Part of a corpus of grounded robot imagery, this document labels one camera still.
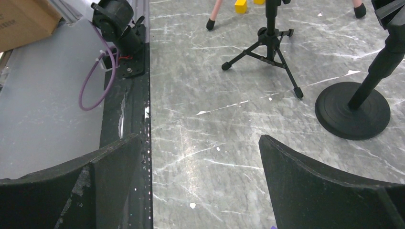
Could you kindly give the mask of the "black shock mount tripod stand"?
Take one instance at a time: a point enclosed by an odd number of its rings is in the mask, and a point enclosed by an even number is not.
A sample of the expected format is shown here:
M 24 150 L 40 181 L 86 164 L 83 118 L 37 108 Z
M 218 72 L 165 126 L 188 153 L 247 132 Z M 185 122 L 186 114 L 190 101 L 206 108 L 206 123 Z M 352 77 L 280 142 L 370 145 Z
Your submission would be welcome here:
M 277 9 L 281 4 L 289 4 L 289 0 L 267 0 L 266 5 L 266 19 L 267 26 L 262 27 L 258 30 L 258 41 L 252 44 L 249 48 L 243 50 L 239 55 L 234 57 L 231 61 L 222 64 L 222 70 L 226 71 L 232 67 L 234 63 L 242 59 L 244 56 L 248 55 L 254 57 L 260 61 L 266 62 L 272 66 L 280 67 L 286 70 L 287 75 L 294 87 L 294 93 L 298 99 L 303 98 L 303 92 L 300 87 L 298 87 L 286 60 L 280 50 L 280 43 L 284 36 L 291 37 L 294 33 L 294 29 L 289 29 L 287 31 L 280 31 L 276 29 L 276 16 Z M 266 46 L 267 56 L 261 56 L 253 52 L 259 46 Z

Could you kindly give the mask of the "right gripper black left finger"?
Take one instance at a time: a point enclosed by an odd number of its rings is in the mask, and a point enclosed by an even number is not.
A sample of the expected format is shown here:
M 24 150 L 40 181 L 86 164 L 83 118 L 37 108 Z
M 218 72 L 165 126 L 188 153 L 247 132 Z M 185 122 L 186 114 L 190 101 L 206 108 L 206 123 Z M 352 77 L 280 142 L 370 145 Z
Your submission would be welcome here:
M 1 228 L 118 228 L 141 145 L 131 134 L 62 164 L 2 179 Z

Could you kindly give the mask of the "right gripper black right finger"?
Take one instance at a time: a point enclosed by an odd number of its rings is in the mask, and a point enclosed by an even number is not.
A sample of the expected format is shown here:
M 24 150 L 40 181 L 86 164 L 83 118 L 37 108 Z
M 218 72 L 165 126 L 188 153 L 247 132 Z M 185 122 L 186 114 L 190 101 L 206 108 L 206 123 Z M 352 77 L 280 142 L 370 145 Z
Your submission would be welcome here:
M 269 135 L 258 144 L 277 228 L 404 228 L 403 184 L 333 168 Z

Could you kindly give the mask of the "black round-base clip mic stand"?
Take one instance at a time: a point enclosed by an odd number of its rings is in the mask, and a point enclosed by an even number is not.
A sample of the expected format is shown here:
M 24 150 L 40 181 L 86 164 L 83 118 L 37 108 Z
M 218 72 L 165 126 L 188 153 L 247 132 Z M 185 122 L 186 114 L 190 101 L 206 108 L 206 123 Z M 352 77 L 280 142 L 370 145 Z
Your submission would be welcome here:
M 389 124 L 389 104 L 375 87 L 392 74 L 405 56 L 405 2 L 374 0 L 372 4 L 380 25 L 389 33 L 385 47 L 370 64 L 362 83 L 333 84 L 315 102 L 319 123 L 335 136 L 349 140 L 373 138 Z

